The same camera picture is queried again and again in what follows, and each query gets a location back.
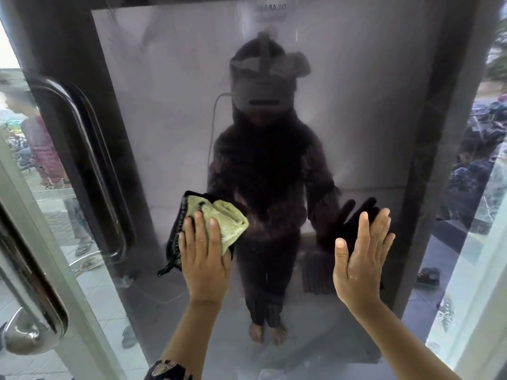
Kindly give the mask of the person's right hand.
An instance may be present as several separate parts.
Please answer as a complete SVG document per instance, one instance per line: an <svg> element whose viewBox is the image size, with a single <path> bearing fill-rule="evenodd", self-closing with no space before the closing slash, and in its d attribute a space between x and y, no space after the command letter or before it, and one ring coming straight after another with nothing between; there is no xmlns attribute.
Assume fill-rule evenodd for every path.
<svg viewBox="0 0 507 380"><path fill-rule="evenodd" d="M333 282L339 299L349 309L360 303L380 300L380 281L384 263L381 253L370 253L370 222L367 212L359 216L358 236L349 254L347 275L334 275Z"/></svg>

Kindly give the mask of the person's left hand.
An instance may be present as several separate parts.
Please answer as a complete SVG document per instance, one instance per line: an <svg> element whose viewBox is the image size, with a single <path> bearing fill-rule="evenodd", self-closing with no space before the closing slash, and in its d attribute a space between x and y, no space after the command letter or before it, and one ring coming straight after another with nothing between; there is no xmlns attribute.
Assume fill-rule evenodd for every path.
<svg viewBox="0 0 507 380"><path fill-rule="evenodd" d="M222 242L219 224L214 218L209 220L208 254L196 254L194 218L184 221L186 233L187 258L181 258L190 300L211 300L223 303L229 289L231 276L231 254L221 255Z"/></svg>

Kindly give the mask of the green cleaning cloth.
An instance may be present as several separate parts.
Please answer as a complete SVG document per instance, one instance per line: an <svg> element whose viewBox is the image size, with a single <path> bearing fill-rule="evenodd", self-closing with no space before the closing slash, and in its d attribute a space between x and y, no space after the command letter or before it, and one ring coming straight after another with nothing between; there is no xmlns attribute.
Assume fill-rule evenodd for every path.
<svg viewBox="0 0 507 380"><path fill-rule="evenodd" d="M210 218L214 218L218 222L222 256L227 252L233 255L234 244L249 227L248 219L232 203L219 199L210 193L186 191L181 198L180 208L166 244L167 264L157 272L157 276L168 274L173 269L181 271L179 234L184 229L185 219L187 217L193 218L197 211L202 212L207 230Z"/></svg>

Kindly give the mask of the person's left forearm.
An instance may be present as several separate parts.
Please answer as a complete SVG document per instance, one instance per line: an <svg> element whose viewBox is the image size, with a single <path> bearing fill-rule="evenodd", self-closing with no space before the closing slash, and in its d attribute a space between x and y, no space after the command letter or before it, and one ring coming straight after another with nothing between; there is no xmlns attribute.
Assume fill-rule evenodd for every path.
<svg viewBox="0 0 507 380"><path fill-rule="evenodd" d="M201 380L210 336L221 302L190 300L161 360L181 365L193 380Z"/></svg>

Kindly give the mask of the person's right forearm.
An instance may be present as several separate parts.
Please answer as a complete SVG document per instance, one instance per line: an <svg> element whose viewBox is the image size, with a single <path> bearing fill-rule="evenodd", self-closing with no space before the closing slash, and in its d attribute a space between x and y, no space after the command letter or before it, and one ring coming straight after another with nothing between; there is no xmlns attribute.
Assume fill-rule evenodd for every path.
<svg viewBox="0 0 507 380"><path fill-rule="evenodd" d="M396 380L462 380L382 301L360 303L349 310L377 345Z"/></svg>

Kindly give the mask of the dark ribbed doormat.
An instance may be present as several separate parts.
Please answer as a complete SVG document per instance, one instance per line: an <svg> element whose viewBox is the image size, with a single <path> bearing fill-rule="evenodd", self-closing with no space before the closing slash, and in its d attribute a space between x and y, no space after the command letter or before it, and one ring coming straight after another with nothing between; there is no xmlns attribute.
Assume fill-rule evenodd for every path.
<svg viewBox="0 0 507 380"><path fill-rule="evenodd" d="M303 292L314 295L336 294L333 282L334 255L307 251L302 258Z"/></svg>

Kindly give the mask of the dark sandal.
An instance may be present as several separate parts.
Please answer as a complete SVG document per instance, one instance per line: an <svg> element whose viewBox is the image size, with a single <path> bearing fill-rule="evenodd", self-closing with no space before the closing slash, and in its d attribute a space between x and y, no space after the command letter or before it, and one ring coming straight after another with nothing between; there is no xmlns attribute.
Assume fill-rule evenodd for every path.
<svg viewBox="0 0 507 380"><path fill-rule="evenodd" d="M417 286L439 287L440 269L437 267L422 268L416 277Z"/></svg>

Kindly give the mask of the grey shoe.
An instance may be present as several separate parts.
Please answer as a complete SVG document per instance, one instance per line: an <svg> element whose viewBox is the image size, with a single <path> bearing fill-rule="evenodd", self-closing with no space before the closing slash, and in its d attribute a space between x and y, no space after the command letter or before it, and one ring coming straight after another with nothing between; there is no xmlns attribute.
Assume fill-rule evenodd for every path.
<svg viewBox="0 0 507 380"><path fill-rule="evenodd" d="M129 324L123 330L121 345L122 345L123 349L127 350L127 349L131 349L134 346L136 346L137 343L138 343L138 340L137 340L136 334L135 334L132 326Z"/></svg>

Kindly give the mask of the parked motorcycle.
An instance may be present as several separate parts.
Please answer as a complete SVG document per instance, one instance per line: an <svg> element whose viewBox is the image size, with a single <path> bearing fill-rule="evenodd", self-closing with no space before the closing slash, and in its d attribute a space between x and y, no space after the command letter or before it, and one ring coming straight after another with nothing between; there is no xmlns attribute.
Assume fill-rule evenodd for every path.
<svg viewBox="0 0 507 380"><path fill-rule="evenodd" d="M487 235L507 198L507 93L474 101L456 163L440 199L439 217Z"/></svg>

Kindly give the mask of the patterned dark sleeve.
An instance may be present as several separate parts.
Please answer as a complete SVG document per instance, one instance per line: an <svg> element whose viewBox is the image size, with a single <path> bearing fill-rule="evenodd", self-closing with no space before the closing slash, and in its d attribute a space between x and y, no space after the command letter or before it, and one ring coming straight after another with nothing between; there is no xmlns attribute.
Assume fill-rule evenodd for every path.
<svg viewBox="0 0 507 380"><path fill-rule="evenodd" d="M149 368L143 380L194 380L194 377L172 360L158 360Z"/></svg>

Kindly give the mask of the silver framed glass door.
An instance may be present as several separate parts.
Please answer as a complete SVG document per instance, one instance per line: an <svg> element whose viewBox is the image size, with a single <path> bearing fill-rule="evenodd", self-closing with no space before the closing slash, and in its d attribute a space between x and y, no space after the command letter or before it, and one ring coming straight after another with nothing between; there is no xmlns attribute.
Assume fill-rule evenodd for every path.
<svg viewBox="0 0 507 380"><path fill-rule="evenodd" d="M1 133L0 204L67 310L68 330L62 342L51 351L75 380L127 380Z"/></svg>

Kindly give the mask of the dark framed glass door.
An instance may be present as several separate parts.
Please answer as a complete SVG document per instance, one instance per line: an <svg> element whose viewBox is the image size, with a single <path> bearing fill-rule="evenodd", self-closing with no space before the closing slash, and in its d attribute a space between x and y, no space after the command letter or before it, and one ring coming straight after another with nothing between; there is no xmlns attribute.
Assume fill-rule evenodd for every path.
<svg viewBox="0 0 507 380"><path fill-rule="evenodd" d="M333 295L303 292L307 251L340 207L367 198L396 233L382 300L426 342L459 256L462 225L440 199L505 0L295 0L278 23L244 22L240 0L0 0L0 133L127 380L142 380L189 303L166 244L186 191L234 193L262 212L234 252L203 380L394 380ZM118 247L73 115L29 74L76 85L92 103L136 241ZM71 182L41 176L3 91L30 91ZM63 203L75 196L94 245ZM422 268L440 286L417 286ZM123 349L131 325L138 343ZM75 380L58 355L12 355L0 377Z"/></svg>

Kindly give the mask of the paper sign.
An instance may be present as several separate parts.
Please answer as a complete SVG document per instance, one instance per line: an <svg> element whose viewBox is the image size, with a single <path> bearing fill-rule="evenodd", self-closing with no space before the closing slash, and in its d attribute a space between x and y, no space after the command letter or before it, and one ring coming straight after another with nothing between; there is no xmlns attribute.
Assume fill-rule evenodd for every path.
<svg viewBox="0 0 507 380"><path fill-rule="evenodd" d="M294 14L295 0L240 0L240 16L249 24L284 22Z"/></svg>

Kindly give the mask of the white door frame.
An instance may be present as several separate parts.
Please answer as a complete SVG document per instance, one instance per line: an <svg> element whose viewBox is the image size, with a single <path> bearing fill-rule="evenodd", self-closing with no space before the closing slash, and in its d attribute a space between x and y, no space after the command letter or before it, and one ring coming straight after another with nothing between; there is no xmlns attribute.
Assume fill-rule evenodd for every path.
<svg viewBox="0 0 507 380"><path fill-rule="evenodd" d="M507 380L507 141L452 182L464 239L425 344L463 380Z"/></svg>

